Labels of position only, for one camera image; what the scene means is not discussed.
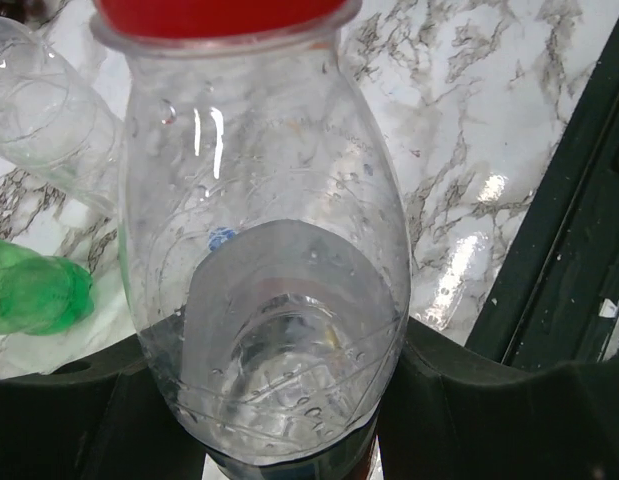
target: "clear plastic bottle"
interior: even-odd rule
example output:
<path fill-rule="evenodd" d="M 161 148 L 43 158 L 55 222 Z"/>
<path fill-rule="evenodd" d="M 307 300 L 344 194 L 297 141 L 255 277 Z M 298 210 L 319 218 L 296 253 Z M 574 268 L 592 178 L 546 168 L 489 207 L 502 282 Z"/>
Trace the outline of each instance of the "clear plastic bottle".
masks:
<path fill-rule="evenodd" d="M 0 156 L 107 216 L 122 122 L 27 27 L 0 17 Z"/>
<path fill-rule="evenodd" d="M 52 335 L 93 312 L 93 281 L 66 258 L 0 240 L 0 335 Z"/>
<path fill-rule="evenodd" d="M 132 72 L 121 260 L 167 402 L 230 478 L 361 454 L 411 276 L 382 135 L 336 53 L 360 1 L 96 4 Z"/>

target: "water droplet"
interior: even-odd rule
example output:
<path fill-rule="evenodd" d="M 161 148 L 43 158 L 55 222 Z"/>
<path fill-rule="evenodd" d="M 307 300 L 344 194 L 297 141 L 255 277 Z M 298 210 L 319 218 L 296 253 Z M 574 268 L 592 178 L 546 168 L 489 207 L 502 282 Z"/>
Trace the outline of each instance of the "water droplet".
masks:
<path fill-rule="evenodd" d="M 321 413 L 322 413 L 322 410 L 320 408 L 318 408 L 318 407 L 310 408 L 309 410 L 307 410 L 305 412 L 305 416 L 307 416 L 307 417 L 319 417 Z"/>
<path fill-rule="evenodd" d="M 162 100 L 160 109 L 162 110 L 162 124 L 163 125 L 171 125 L 176 121 L 176 107 L 171 105 L 169 100 Z"/>
<path fill-rule="evenodd" d="M 129 122 L 129 131 L 131 132 L 131 138 L 136 138 L 138 136 L 138 132 L 140 130 L 138 128 L 138 120 L 136 117 L 133 117 Z"/>

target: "bottle cap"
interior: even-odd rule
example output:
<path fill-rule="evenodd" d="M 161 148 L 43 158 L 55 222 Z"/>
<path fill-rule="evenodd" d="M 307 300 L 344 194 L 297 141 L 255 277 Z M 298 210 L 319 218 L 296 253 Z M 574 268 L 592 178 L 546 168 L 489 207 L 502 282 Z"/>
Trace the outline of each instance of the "bottle cap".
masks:
<path fill-rule="evenodd" d="M 124 35 L 219 38 L 305 24 L 351 0 L 95 0 L 105 22 Z"/>

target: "red lid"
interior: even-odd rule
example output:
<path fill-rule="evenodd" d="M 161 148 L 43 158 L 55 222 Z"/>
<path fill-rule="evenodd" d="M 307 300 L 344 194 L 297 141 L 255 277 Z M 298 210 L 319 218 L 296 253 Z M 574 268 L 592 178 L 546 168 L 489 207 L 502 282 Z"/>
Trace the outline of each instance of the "red lid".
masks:
<path fill-rule="evenodd" d="M 348 0 L 95 0 L 122 34 L 211 38 L 265 32 L 329 15 Z"/>

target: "bottle body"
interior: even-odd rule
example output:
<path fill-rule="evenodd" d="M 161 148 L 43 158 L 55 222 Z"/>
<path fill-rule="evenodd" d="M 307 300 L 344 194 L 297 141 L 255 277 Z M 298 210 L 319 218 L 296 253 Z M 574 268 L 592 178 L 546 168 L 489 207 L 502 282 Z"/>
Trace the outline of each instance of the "bottle body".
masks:
<path fill-rule="evenodd" d="M 52 335 L 93 312 L 89 273 L 0 240 L 0 335 Z"/>
<path fill-rule="evenodd" d="M 246 465 L 368 425 L 402 345 L 404 213 L 336 35 L 248 55 L 127 52 L 134 322 L 181 424 Z"/>
<path fill-rule="evenodd" d="M 99 212 L 116 212 L 122 122 L 69 63 L 0 17 L 0 156 Z"/>

